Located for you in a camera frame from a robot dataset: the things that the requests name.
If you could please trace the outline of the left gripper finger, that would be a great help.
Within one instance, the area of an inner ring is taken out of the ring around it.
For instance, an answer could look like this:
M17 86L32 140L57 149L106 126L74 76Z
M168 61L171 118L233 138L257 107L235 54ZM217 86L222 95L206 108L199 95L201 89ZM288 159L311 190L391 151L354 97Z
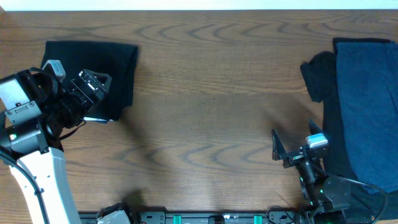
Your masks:
M90 90L109 93L112 78L107 73L90 71Z
M42 66L42 70L53 74L60 82L63 82L66 78L66 71L64 70L61 61L59 60L47 60Z

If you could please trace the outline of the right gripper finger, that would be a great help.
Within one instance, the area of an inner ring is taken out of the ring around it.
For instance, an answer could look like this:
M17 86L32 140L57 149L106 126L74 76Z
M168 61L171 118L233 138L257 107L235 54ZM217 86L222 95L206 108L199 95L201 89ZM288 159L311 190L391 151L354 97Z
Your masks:
M322 128L320 128L312 119L308 120L308 128L311 135L324 134Z
M272 133L272 159L274 161L279 161L285 159L286 151L283 146L277 131L273 129Z

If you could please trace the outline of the black shorts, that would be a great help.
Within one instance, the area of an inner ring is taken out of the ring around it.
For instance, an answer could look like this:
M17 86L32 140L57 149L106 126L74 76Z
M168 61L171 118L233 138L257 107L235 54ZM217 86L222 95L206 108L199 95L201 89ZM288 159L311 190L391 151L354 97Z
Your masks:
M131 44L95 41L48 41L41 65L48 60L59 60L66 71L62 82L67 85L84 70L107 73L111 85L107 97L87 115L108 121L119 120L122 110L132 106L134 72L139 58L139 47Z

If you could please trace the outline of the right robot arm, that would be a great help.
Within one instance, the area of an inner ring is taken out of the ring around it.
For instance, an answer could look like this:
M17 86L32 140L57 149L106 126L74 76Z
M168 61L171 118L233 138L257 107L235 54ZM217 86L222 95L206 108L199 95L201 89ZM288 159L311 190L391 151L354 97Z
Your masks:
M282 160L283 167L295 167L300 176L300 186L310 205L302 208L292 218L292 223L346 223L343 210L349 207L351 187L348 181L327 174L321 159L328 154L329 140L312 121L308 122L310 135L305 144L292 152L285 150L273 129L272 159Z

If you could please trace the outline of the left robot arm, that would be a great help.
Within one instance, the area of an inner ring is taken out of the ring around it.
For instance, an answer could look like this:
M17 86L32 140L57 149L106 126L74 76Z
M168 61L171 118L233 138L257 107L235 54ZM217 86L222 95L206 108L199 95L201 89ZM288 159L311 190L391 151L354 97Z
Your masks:
M80 223L61 141L109 93L112 78L84 69L68 82L58 60L1 79L1 160L11 168L33 223Z

